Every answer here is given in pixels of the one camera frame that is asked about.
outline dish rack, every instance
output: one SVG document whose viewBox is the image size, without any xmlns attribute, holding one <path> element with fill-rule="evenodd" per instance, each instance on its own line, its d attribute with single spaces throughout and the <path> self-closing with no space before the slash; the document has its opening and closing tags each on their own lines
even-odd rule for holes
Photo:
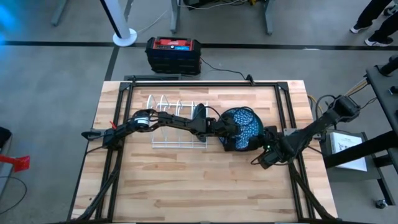
<svg viewBox="0 0 398 224">
<path fill-rule="evenodd" d="M 153 95 L 149 95 L 147 100 L 147 109 L 155 109 L 157 111 L 165 111 L 176 116 L 181 116 L 182 111 L 185 115 L 190 115 L 193 118 L 193 111 L 197 104 L 194 101 L 189 103 L 182 103 L 178 100 L 176 103 L 169 103 L 167 97 L 162 95 L 159 103 L 156 101 Z M 208 116 L 208 108 L 206 108 L 206 117 Z M 192 135 L 188 131 L 170 128 L 160 127 L 159 130 L 151 132 L 151 143 L 152 148 L 179 148 L 179 149 L 206 149 L 207 138 L 205 142 L 201 142 L 196 136 Z"/>
</svg>

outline blue patterned object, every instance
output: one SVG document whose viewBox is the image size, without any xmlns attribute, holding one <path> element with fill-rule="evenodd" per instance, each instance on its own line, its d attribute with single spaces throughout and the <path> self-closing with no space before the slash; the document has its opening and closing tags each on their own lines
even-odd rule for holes
<svg viewBox="0 0 398 224">
<path fill-rule="evenodd" d="M 235 148 L 238 151 L 245 150 L 249 146 L 249 138 L 259 134 L 259 122 L 253 111 L 247 108 L 237 108 L 225 111 L 225 114 L 230 114 L 236 125 L 239 125 L 239 134 L 235 136 Z M 220 137 L 222 144 L 226 144 L 227 140 Z"/>
</svg>

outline shoe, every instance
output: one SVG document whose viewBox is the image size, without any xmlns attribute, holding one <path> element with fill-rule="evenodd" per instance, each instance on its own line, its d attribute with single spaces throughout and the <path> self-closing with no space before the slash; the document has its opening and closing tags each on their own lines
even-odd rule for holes
<svg viewBox="0 0 398 224">
<path fill-rule="evenodd" d="M 353 26 L 353 27 L 350 29 L 350 31 L 351 31 L 352 33 L 354 33 L 354 34 L 357 34 L 357 33 L 360 32 L 361 30 L 368 29 L 371 25 L 368 25 L 368 26 L 364 27 L 364 26 L 360 26 L 360 25 L 358 25 L 358 24 L 355 24 L 355 26 Z"/>
<path fill-rule="evenodd" d="M 393 41 L 394 40 L 391 37 L 377 39 L 372 36 L 365 40 L 365 44 L 371 47 L 387 47 L 388 45 L 392 44 Z"/>
</svg>

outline red battery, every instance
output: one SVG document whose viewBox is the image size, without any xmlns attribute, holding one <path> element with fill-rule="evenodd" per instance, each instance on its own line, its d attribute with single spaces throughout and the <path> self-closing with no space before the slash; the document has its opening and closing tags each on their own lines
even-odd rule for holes
<svg viewBox="0 0 398 224">
<path fill-rule="evenodd" d="M 156 73 L 200 73 L 201 44 L 197 40 L 176 37 L 152 37 L 148 40 L 146 54 Z"/>
</svg>

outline gray floor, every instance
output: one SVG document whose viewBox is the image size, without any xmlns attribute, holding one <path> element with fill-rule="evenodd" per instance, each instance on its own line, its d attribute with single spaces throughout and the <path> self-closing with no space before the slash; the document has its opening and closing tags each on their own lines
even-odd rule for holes
<svg viewBox="0 0 398 224">
<path fill-rule="evenodd" d="M 127 1 L 120 1 L 123 7 Z M 275 31 L 264 33 L 261 5 L 225 6 L 209 11 L 182 9 L 176 36 L 206 43 L 363 45 L 371 30 L 348 32 L 368 0 L 277 0 Z M 58 27 L 50 25 L 56 1 L 3 1 L 15 15 L 13 29 L 0 26 L 6 40 L 110 42 L 112 27 L 99 1 L 70 0 Z M 168 0 L 135 0 L 129 25 L 140 30 L 169 8 Z M 170 36 L 169 14 L 139 42 L 152 36 Z M 0 125 L 14 133 L 10 156 L 31 156 L 31 168 L 14 174 L 28 186 L 26 198 L 0 216 L 1 223 L 48 223 L 65 220 L 72 201 L 86 141 L 112 47 L 16 47 L 0 46 Z M 364 75 L 366 67 L 384 63 L 396 52 L 339 50 L 243 50 L 203 49 L 202 57 L 213 66 L 250 73 L 256 80 L 305 80 L 309 94 L 342 94 Z M 119 51 L 112 80 L 125 75 L 153 72 L 144 49 Z M 205 65 L 201 80 L 239 80 L 232 73 L 211 71 Z M 370 87 L 354 96 L 359 104 L 374 97 Z M 366 131 L 369 138 L 390 130 L 378 103 L 340 129 Z M 395 170 L 384 169 L 398 200 Z M 376 181 L 331 183 L 339 217 L 344 220 L 395 223 L 397 207 L 378 210 L 381 198 Z M 23 189 L 9 181 L 0 200 L 0 211 L 12 205 Z"/>
</svg>

